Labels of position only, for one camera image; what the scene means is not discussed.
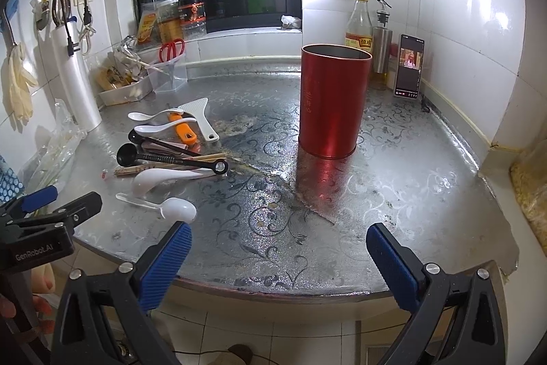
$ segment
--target blue gripper pad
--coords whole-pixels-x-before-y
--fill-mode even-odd
[[[366,248],[399,308],[414,313],[419,307],[418,283],[377,227],[366,232]]]
[[[57,199],[57,188],[55,186],[44,187],[36,192],[23,197],[21,211],[30,214],[45,205],[53,203]]]
[[[141,279],[138,302],[146,312],[160,306],[171,282],[177,275],[192,247],[192,230],[187,224],[180,225],[169,243],[156,257]]]

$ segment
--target orange handle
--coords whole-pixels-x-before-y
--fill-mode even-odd
[[[181,115],[178,113],[170,113],[169,114],[169,121],[177,121],[182,118]],[[178,137],[181,139],[183,144],[187,144],[188,146],[192,146],[193,144],[196,144],[198,141],[198,136],[194,133],[194,131],[190,128],[190,126],[183,122],[181,124],[178,124],[175,126],[175,131],[178,135]]]

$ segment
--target screw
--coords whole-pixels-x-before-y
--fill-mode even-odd
[[[118,266],[118,271],[120,271],[122,274],[127,274],[128,272],[131,272],[133,270],[133,264],[129,261],[125,261],[120,266]]]
[[[81,271],[80,269],[73,269],[70,271],[70,274],[68,274],[71,280],[76,280],[77,278],[81,277]]]
[[[439,268],[438,265],[434,264],[434,263],[428,263],[426,265],[426,271],[429,272],[430,274],[439,274],[441,268]]]
[[[484,268],[480,268],[478,271],[477,271],[477,275],[482,278],[483,280],[486,280],[490,277],[490,273],[484,269]]]

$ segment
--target blue towel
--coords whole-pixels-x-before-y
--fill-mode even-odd
[[[6,203],[21,195],[23,191],[23,183],[19,181],[13,169],[8,166],[5,159],[0,155],[0,201]]]
[[[13,18],[13,15],[17,11],[17,7],[19,6],[19,0],[8,0],[8,3],[5,6],[5,15],[7,16],[8,20]],[[0,30],[4,32],[4,22],[0,19]]]

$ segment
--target oil dispenser bottle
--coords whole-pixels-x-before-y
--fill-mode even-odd
[[[369,0],[355,0],[355,7],[346,27],[346,46],[370,52],[373,46],[373,24]]]
[[[373,28],[373,67],[370,71],[370,87],[385,90],[389,65],[389,48],[393,32],[387,28],[389,12],[386,7],[391,6],[385,0],[378,0],[380,8],[376,14],[378,26]]]

